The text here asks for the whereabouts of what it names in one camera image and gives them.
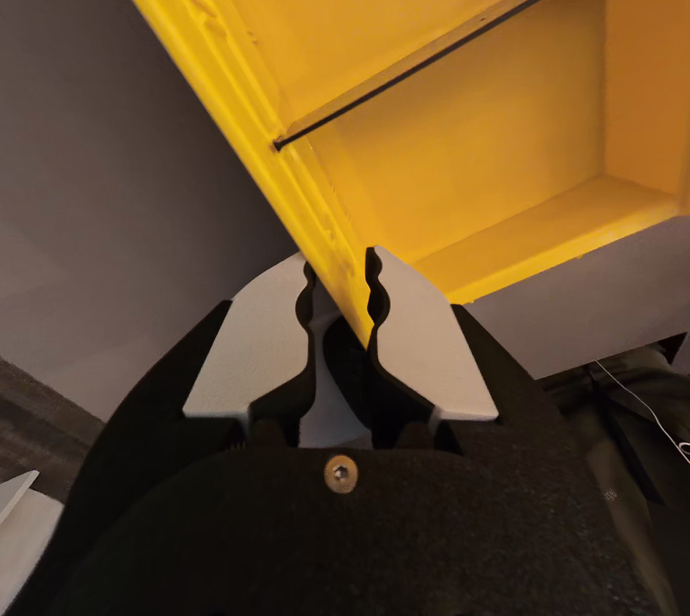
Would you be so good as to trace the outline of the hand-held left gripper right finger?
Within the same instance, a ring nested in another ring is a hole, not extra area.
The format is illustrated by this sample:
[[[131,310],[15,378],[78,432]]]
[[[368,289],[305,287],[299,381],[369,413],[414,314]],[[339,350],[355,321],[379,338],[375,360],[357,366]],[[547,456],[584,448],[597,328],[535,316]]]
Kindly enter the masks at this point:
[[[369,354],[392,414],[427,422],[495,422],[498,410],[450,302],[424,275],[382,246],[367,249]]]

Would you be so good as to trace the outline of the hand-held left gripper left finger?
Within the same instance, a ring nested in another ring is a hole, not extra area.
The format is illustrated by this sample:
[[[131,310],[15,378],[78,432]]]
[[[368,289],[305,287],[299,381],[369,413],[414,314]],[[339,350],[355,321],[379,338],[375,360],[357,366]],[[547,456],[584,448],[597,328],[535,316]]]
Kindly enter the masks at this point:
[[[315,280],[296,253],[235,295],[183,406],[186,417],[299,422],[315,399]]]

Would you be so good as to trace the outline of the yellow plastic bin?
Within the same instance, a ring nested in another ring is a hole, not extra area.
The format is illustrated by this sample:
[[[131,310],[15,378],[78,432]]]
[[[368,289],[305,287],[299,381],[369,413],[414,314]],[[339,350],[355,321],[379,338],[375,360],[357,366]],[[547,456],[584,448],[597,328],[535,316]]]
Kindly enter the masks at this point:
[[[541,0],[276,152],[499,0],[133,0],[367,344],[366,249],[454,304],[689,214],[689,0]]]

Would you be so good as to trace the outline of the white flat object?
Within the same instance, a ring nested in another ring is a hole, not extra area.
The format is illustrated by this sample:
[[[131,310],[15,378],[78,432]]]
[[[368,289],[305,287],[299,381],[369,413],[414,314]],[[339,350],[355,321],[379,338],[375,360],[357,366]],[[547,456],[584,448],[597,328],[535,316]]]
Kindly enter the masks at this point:
[[[36,491],[38,470],[1,483],[1,614],[32,574],[55,532],[64,504]]]

